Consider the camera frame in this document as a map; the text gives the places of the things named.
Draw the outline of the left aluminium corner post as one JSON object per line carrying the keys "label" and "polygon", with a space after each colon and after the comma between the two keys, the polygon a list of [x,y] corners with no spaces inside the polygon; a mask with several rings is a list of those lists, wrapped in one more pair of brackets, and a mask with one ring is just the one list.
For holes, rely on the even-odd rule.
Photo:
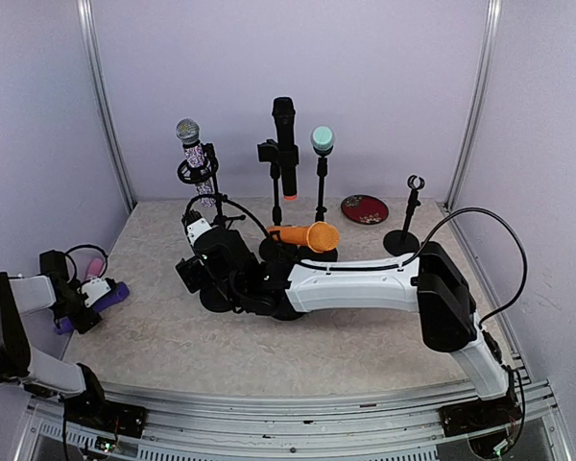
{"label": "left aluminium corner post", "polygon": [[96,106],[98,109],[102,131],[108,147],[108,156],[113,168],[118,189],[126,211],[131,214],[137,205],[132,187],[132,181],[124,161],[114,120],[110,109],[108,92],[100,54],[98,38],[95,29],[93,5],[89,0],[77,0],[77,13],[82,33]]}

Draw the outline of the black tripod microphone stand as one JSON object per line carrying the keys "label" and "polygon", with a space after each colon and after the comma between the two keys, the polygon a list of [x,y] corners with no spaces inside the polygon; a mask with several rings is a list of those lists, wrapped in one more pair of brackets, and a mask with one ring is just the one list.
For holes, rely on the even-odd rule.
{"label": "black tripod microphone stand", "polygon": [[223,206],[221,204],[221,202],[218,200],[218,198],[220,197],[220,189],[219,189],[219,183],[218,183],[218,179],[217,179],[217,173],[219,170],[219,161],[216,157],[215,154],[215,148],[213,146],[212,143],[203,143],[203,144],[208,144],[209,147],[209,154],[208,156],[214,156],[215,157],[215,161],[217,164],[217,172],[215,173],[215,176],[213,178],[213,182],[214,182],[214,186],[216,187],[215,189],[215,193],[212,194],[212,197],[215,199],[216,201],[216,205],[214,206],[216,208],[216,216],[213,219],[213,223],[216,225],[219,225],[223,228],[229,229],[232,225],[233,222],[235,221],[243,221],[246,216],[245,215],[239,215],[239,216],[234,216],[234,217],[228,217],[225,215],[225,213],[223,212]]}

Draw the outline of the purple microphone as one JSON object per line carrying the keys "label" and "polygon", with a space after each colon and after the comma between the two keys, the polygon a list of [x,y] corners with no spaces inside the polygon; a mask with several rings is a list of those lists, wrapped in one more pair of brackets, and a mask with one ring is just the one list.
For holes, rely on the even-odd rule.
{"label": "purple microphone", "polygon": [[58,335],[64,335],[73,331],[77,331],[80,334],[92,329],[101,320],[100,313],[109,309],[110,307],[123,302],[130,295],[130,289],[127,284],[123,281],[116,283],[114,288],[111,288],[106,295],[104,295],[99,301],[97,301],[93,306],[87,307],[84,313],[79,316],[77,321],[84,328],[83,330],[77,329],[71,322],[71,320],[64,316],[55,322],[55,332]]}

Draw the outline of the teal head microphone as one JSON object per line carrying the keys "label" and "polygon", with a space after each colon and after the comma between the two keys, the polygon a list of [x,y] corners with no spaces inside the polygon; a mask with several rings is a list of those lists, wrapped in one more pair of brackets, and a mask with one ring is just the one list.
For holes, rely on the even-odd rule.
{"label": "teal head microphone", "polygon": [[328,126],[316,127],[311,135],[310,142],[314,152],[321,158],[332,153],[335,144],[335,133]]}

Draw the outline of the pink microphone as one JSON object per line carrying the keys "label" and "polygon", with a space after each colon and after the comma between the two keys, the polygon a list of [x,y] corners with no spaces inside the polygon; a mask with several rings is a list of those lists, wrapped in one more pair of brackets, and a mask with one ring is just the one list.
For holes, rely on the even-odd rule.
{"label": "pink microphone", "polygon": [[105,262],[101,258],[92,259],[86,268],[86,279],[99,278],[104,271]]}

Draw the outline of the black short stand purple mic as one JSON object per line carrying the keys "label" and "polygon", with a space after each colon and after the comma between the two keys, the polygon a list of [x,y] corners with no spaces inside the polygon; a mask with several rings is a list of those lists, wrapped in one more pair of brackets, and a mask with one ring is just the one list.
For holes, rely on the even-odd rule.
{"label": "black short stand purple mic", "polygon": [[202,289],[199,298],[203,307],[212,313],[233,312],[235,309],[231,293],[214,286]]}

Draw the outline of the right aluminium corner post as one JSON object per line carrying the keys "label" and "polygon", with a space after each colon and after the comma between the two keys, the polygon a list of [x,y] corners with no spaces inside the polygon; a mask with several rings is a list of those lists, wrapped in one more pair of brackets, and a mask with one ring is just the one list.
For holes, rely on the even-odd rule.
{"label": "right aluminium corner post", "polygon": [[468,110],[468,118],[460,145],[457,163],[444,200],[444,208],[446,210],[454,210],[457,207],[461,190],[468,174],[468,166],[473,152],[473,145],[477,136],[483,107],[485,105],[502,4],[503,2],[501,0],[490,0],[487,4],[485,28],[474,88]]}

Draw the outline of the aluminium front rail frame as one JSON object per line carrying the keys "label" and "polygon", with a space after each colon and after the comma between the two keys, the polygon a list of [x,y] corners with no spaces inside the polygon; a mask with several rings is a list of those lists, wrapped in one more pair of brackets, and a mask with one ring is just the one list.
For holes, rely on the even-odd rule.
{"label": "aluminium front rail frame", "polygon": [[[503,460],[576,460],[547,381],[526,381],[520,447]],[[355,396],[227,397],[104,384],[107,397],[148,410],[141,439],[119,436],[108,460],[434,460],[445,437],[439,408],[475,397],[466,381]],[[32,460],[41,437],[58,442],[61,408],[32,400],[10,460]]]}

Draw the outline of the rhinestone silver-head microphone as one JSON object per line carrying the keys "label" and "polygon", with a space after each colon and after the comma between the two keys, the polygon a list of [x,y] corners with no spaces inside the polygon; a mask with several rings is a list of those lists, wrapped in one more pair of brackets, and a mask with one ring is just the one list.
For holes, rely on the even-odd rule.
{"label": "rhinestone silver-head microphone", "polygon": [[215,157],[209,157],[209,145],[200,141],[200,127],[190,118],[182,119],[176,126],[176,136],[181,142],[184,160],[178,167],[177,174],[181,182],[196,187],[199,195],[208,194],[202,198],[202,205],[216,205],[212,194],[215,193],[213,178],[217,172]]}

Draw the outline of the red floral plate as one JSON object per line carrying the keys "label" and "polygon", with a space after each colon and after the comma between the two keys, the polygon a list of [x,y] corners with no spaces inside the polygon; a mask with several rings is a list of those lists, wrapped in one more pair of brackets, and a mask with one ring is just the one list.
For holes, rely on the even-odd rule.
{"label": "red floral plate", "polygon": [[389,209],[380,199],[370,195],[351,195],[341,202],[341,211],[350,221],[361,225],[377,225],[389,217]]}

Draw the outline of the black microphone orange end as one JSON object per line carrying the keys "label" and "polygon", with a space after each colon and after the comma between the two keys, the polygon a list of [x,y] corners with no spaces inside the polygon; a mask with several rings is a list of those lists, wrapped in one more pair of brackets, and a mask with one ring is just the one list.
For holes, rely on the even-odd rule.
{"label": "black microphone orange end", "polygon": [[292,99],[287,96],[275,98],[272,116],[276,126],[276,158],[280,167],[283,195],[287,200],[295,200],[298,196],[299,149],[295,143],[296,111]]}

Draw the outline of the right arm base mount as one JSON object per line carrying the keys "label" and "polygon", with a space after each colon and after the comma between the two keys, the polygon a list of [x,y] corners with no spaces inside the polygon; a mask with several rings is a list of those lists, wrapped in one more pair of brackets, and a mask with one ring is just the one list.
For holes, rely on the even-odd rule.
{"label": "right arm base mount", "polygon": [[518,421],[521,405],[512,393],[494,400],[470,400],[438,410],[445,437],[458,436]]}

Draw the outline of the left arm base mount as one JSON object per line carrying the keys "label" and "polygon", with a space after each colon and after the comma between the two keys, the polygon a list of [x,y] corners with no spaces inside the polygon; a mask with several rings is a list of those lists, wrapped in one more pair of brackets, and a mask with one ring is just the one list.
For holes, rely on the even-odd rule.
{"label": "left arm base mount", "polygon": [[147,421],[145,407],[81,394],[63,402],[66,420],[84,427],[140,439]]}

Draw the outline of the black tall round-base stand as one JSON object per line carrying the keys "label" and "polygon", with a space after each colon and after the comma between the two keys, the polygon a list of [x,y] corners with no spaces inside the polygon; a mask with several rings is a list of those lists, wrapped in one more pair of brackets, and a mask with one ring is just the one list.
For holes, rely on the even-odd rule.
{"label": "black tall round-base stand", "polygon": [[274,226],[280,226],[282,223],[282,209],[279,199],[279,189],[282,184],[280,167],[277,163],[277,144],[272,139],[267,139],[257,145],[258,161],[270,164],[270,177],[273,182],[273,207],[272,222]]}

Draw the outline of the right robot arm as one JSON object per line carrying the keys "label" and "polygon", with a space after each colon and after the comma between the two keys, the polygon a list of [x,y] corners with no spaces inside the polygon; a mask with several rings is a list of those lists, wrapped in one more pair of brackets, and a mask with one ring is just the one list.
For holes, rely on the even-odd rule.
{"label": "right robot arm", "polygon": [[291,254],[260,261],[238,230],[204,218],[187,226],[186,237],[193,254],[176,270],[207,310],[279,321],[344,308],[416,313],[424,345],[450,354],[473,384],[472,419],[491,426],[508,412],[512,371],[481,325],[467,280],[440,244],[428,242],[419,254],[325,264]]}

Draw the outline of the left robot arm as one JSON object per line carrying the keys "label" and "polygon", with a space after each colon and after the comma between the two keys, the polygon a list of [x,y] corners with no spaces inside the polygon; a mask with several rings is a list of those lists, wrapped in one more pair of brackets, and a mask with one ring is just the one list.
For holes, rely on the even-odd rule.
{"label": "left robot arm", "polygon": [[92,370],[64,362],[35,348],[21,315],[49,309],[54,319],[65,318],[85,333],[100,323],[77,272],[68,269],[70,255],[51,250],[39,256],[40,274],[19,278],[0,272],[0,384],[21,384],[33,394],[59,397],[69,421],[108,425],[115,407]]}

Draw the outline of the aluminium corner post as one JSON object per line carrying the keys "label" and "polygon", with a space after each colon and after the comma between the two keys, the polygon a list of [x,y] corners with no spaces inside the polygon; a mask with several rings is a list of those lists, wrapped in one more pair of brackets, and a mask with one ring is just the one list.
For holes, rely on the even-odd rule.
{"label": "aluminium corner post", "polygon": [[485,28],[474,88],[468,110],[468,118],[460,145],[457,163],[444,200],[444,208],[446,210],[454,210],[457,207],[461,190],[468,174],[468,166],[473,152],[473,145],[477,136],[483,107],[485,105],[502,4],[503,2],[501,0],[490,0],[487,4]]}
{"label": "aluminium corner post", "polygon": [[132,181],[124,161],[114,120],[110,109],[108,92],[100,54],[98,38],[95,29],[93,5],[89,0],[77,0],[77,13],[82,33],[96,106],[98,109],[102,131],[108,147],[108,156],[113,168],[118,189],[126,211],[131,214],[137,205],[132,187]]}

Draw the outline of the black short stand orange mic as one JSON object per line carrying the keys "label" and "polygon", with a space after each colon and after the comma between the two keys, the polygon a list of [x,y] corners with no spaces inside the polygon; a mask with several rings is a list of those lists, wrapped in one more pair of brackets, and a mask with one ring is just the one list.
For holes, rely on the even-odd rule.
{"label": "black short stand orange mic", "polygon": [[[265,239],[259,245],[259,254],[268,263],[279,262],[286,267],[285,273],[289,274],[290,269],[294,265],[294,260],[299,257],[299,246],[273,239]],[[295,311],[287,300],[283,300],[278,311],[272,315],[272,318],[282,322],[291,322],[302,316],[303,313]]]}

